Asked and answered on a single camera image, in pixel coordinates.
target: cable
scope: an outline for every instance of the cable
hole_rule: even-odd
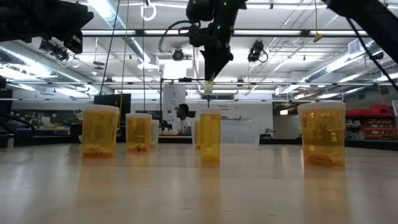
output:
[[[383,75],[385,75],[387,77],[387,79],[389,80],[389,82],[391,83],[391,85],[394,87],[394,89],[396,90],[396,92],[398,92],[398,86],[397,84],[393,81],[393,79],[390,77],[390,75],[385,71],[385,69],[379,64],[379,62],[373,57],[372,53],[369,51],[368,47],[366,46],[365,42],[363,41],[362,37],[360,36],[357,28],[355,28],[353,22],[351,21],[350,18],[347,18],[347,21],[349,23],[349,25],[351,26],[351,28],[354,30],[356,36],[358,37],[358,40],[360,41],[363,49],[366,51],[367,55],[369,56],[369,58],[373,61],[373,63],[377,66],[378,69],[380,69],[380,71],[383,73]]]
[[[265,59],[264,61],[262,61],[262,60],[260,60],[260,58],[259,58],[258,61],[261,62],[261,63],[266,63],[266,62],[268,61],[268,54],[267,54],[267,52],[266,52],[265,50],[263,50],[262,53],[264,53],[264,54],[267,56],[267,59]]]
[[[145,6],[145,3],[148,1],[149,2],[149,0],[142,0],[143,1],[143,6]],[[145,8],[144,9],[142,9],[141,8],[141,12],[142,12],[142,14],[145,14],[144,13],[144,11],[145,11]],[[144,17],[142,17],[143,18],[143,20],[142,20],[142,29],[143,30],[145,30],[145,19],[144,19]],[[145,38],[142,38],[142,51],[143,52],[145,52],[145,44],[144,44],[144,42],[145,42]],[[143,63],[142,63],[142,84],[144,85],[144,113],[145,113],[145,101],[146,101],[146,86],[145,86],[145,59],[144,59],[144,61],[143,61]]]
[[[127,7],[126,27],[129,27],[129,13],[130,13],[130,7]],[[126,34],[125,34],[124,38],[127,40],[127,29],[126,29]],[[123,69],[122,69],[122,87],[121,87],[121,93],[120,93],[120,109],[119,109],[118,128],[120,128],[120,119],[121,119],[121,116],[122,116],[124,67],[126,66],[126,49],[127,49],[127,41],[124,41],[124,55],[123,55]]]
[[[377,85],[377,89],[379,90],[379,95],[380,95],[380,99],[381,99],[381,104],[384,104],[384,100],[383,100],[383,96],[381,95],[381,90],[380,90],[380,85]]]
[[[113,42],[113,37],[114,37],[114,30],[115,30],[115,28],[116,28],[116,22],[118,21],[119,7],[120,7],[120,0],[118,1],[118,8],[116,9],[116,15],[115,15],[115,17],[114,17],[114,23],[113,23],[113,29],[112,29],[111,43],[109,44],[108,54],[107,54],[107,56],[106,56],[106,63],[105,63],[104,76],[102,77],[101,90],[99,91],[99,95],[100,95],[100,96],[101,96],[101,94],[102,94],[102,89],[103,89],[103,87],[104,87],[106,69],[108,68],[108,60],[109,60],[109,55],[111,54],[111,47],[112,47],[112,42]]]
[[[163,52],[163,50],[162,50],[163,40],[164,40],[164,37],[167,35],[167,32],[168,32],[170,29],[172,29],[173,27],[175,27],[175,26],[177,26],[177,25],[179,25],[179,24],[183,24],[183,23],[189,23],[189,24],[191,24],[190,21],[186,21],[186,20],[184,20],[184,21],[177,21],[177,22],[174,22],[173,24],[171,24],[171,25],[167,28],[167,30],[164,32],[164,34],[163,34],[162,37],[160,38],[160,41],[159,41],[159,52]]]
[[[317,6],[317,0],[313,1],[315,5],[315,32],[318,34],[318,6]]]

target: wall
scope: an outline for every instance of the wall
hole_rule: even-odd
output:
[[[382,104],[381,97],[378,91],[367,91],[364,93],[365,99],[358,100],[358,94],[352,94],[351,96],[347,97],[346,106],[347,109],[362,109],[362,108],[369,108],[370,105],[378,105]],[[398,100],[398,93],[393,89],[393,87],[389,87],[389,94],[382,95],[382,99],[384,104],[392,106],[392,100]]]
[[[20,110],[78,110],[83,105],[91,103],[79,101],[16,101],[12,105],[12,109]],[[187,102],[191,111],[199,111],[201,108],[207,108],[207,102]],[[249,118],[261,123],[261,132],[266,128],[273,128],[272,120],[272,103],[265,102],[210,102],[210,107],[223,108],[223,116]],[[143,101],[132,101],[131,111],[143,110]],[[159,110],[159,101],[146,102],[145,110]]]
[[[295,139],[300,134],[300,121],[297,115],[274,116],[275,139]]]

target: amber plastic container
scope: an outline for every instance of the amber plastic container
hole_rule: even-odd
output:
[[[159,144],[159,121],[152,120],[150,127],[150,148],[157,149]]]
[[[345,113],[342,102],[298,106],[305,165],[345,166]]]
[[[192,144],[195,149],[200,149],[200,119],[193,120]]]
[[[83,157],[113,157],[116,150],[116,131],[119,108],[89,105],[83,107]]]
[[[200,111],[200,160],[204,164],[220,163],[221,109]]]
[[[149,151],[151,123],[150,114],[126,114],[126,144],[129,152]]]

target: computer monitor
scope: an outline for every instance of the computer monitor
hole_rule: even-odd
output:
[[[120,102],[120,94],[94,96],[94,104],[117,106],[118,108],[122,105],[120,125],[124,126],[126,124],[126,113],[130,113],[131,110],[131,94],[123,94],[122,103]]]

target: ceiling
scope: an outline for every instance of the ceiling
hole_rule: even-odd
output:
[[[105,20],[96,12],[96,10],[87,2],[79,1],[81,4],[88,5],[88,9],[94,12],[94,19],[84,26],[84,30],[91,29],[110,29],[109,25]],[[313,9],[312,0],[274,0],[274,8],[268,9],[254,9],[250,7],[247,10],[240,10],[238,18],[236,19],[235,29],[286,29],[286,30],[297,30],[297,29],[310,29],[314,30],[316,25],[319,29],[336,29],[336,30],[348,30],[349,25],[344,17],[337,17],[334,12],[329,9],[325,9],[321,1],[317,1],[318,9],[317,16]],[[390,6],[397,5],[398,0],[387,1]],[[183,8],[187,4],[187,0],[164,0],[155,1],[152,0],[152,4],[158,4],[156,6],[157,14],[151,21],[144,21],[141,17],[141,7],[139,4],[142,1],[130,0],[132,6],[127,6],[127,0],[120,0],[119,15],[124,20],[125,24],[128,24],[128,29],[158,29],[165,30],[169,25],[176,21],[185,20],[185,9]],[[248,4],[262,4],[266,6],[264,1],[248,1]],[[117,6],[118,0],[114,1],[114,5]],[[303,7],[309,7],[310,9],[303,10]],[[398,15],[397,9],[391,9],[391,11]],[[152,9],[146,9],[146,16],[151,16]],[[227,66],[217,76],[216,82],[231,82],[236,81],[238,78],[243,78],[245,82],[297,82],[295,79],[295,72],[307,73],[314,68],[320,67],[328,61],[332,60],[337,55],[346,51],[348,43],[353,41],[354,37],[336,38],[336,37],[324,37],[317,43],[313,43],[311,37],[233,37],[231,39],[231,51],[234,54],[234,60],[227,64]],[[160,37],[135,37],[135,40],[142,46],[144,52],[148,54],[154,54],[158,56],[159,63],[163,66],[166,63],[171,62],[171,54],[175,48],[183,49],[185,55],[192,58],[194,49],[188,43],[186,37],[166,37],[163,43],[162,53],[158,50],[158,43]],[[262,40],[264,45],[268,46],[266,52],[269,54],[269,60],[267,63],[262,63],[254,67],[248,64],[248,53],[249,49],[253,45],[255,40]],[[16,41],[17,44],[24,48],[42,54],[39,50],[41,42],[40,38],[35,38],[32,43],[25,43],[23,41]],[[134,55],[134,52],[127,46],[126,48],[126,66],[123,69],[124,49],[125,41],[119,37],[115,37],[110,46],[111,37],[85,37],[83,39],[83,54],[76,55],[79,58],[80,65],[75,68],[68,66],[68,69],[77,72],[86,78],[94,81],[102,81],[104,70],[95,70],[93,61],[106,62],[107,51],[110,50],[110,56],[108,60],[108,66],[106,71],[107,77],[112,77],[116,81],[120,81],[123,75],[127,81],[141,81],[145,80],[146,85],[126,85],[125,88],[151,88],[158,89],[159,85],[151,85],[148,82],[159,81],[159,72],[148,72],[138,69],[138,65],[141,62]],[[204,78],[204,61],[200,54],[195,55],[198,60],[198,74],[197,78]],[[50,55],[44,55],[45,58],[51,60],[54,65],[56,60]],[[192,60],[184,60],[184,65],[187,66],[187,76],[194,78]],[[364,64],[364,59],[360,59],[351,63],[345,67],[336,70],[335,72],[344,73],[345,76],[361,72],[363,70],[372,67],[373,65],[368,62]],[[215,88],[236,88],[236,85],[231,86],[216,86]],[[252,85],[246,85],[242,88],[252,88]],[[270,89],[275,90],[277,86],[258,86],[257,89]],[[119,89],[120,86],[110,86],[110,89]]]

